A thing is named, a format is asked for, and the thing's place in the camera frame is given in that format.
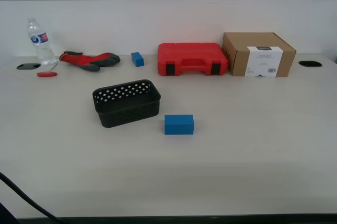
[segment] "red glove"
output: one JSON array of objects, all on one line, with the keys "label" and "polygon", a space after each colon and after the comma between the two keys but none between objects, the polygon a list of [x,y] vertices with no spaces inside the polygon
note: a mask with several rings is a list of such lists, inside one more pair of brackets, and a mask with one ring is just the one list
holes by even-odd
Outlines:
[{"label": "red glove", "polygon": [[86,56],[82,52],[64,52],[60,56],[60,61],[67,62],[69,64],[77,65],[78,67],[89,70],[91,72],[97,72],[101,67],[113,66],[119,63],[120,57],[113,53],[103,53],[98,56]]}]

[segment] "red carrying case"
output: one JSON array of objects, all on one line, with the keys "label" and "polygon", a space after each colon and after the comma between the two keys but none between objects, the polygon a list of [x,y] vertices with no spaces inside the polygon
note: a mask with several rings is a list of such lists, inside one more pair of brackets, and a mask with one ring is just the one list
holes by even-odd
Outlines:
[{"label": "red carrying case", "polygon": [[201,71],[206,75],[223,75],[228,60],[216,43],[160,44],[158,73],[180,75],[185,71]]}]

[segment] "brown box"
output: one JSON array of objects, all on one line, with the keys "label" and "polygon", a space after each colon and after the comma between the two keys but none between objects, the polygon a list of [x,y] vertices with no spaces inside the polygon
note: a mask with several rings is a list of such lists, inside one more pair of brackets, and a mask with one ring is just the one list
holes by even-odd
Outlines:
[{"label": "brown box", "polygon": [[233,76],[245,76],[248,58],[251,53],[248,46],[279,47],[282,57],[276,77],[287,77],[293,63],[296,50],[275,33],[224,33],[222,48],[229,61],[228,70]]}]

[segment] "small blue block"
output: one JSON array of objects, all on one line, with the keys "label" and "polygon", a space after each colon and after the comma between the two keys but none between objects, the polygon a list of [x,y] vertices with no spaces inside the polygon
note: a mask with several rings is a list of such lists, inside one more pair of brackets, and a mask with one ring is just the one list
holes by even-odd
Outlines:
[{"label": "small blue block", "polygon": [[192,135],[193,132],[193,115],[165,115],[166,135]]},{"label": "small blue block", "polygon": [[144,66],[144,59],[139,52],[131,53],[131,58],[136,67]]}]

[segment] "water bottle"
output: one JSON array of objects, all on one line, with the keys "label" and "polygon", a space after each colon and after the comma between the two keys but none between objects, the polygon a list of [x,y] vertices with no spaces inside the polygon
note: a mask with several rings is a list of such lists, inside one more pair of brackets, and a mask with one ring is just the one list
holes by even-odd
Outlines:
[{"label": "water bottle", "polygon": [[38,60],[42,65],[50,65],[57,60],[49,46],[48,37],[44,27],[35,18],[28,19],[28,34],[37,52]]}]

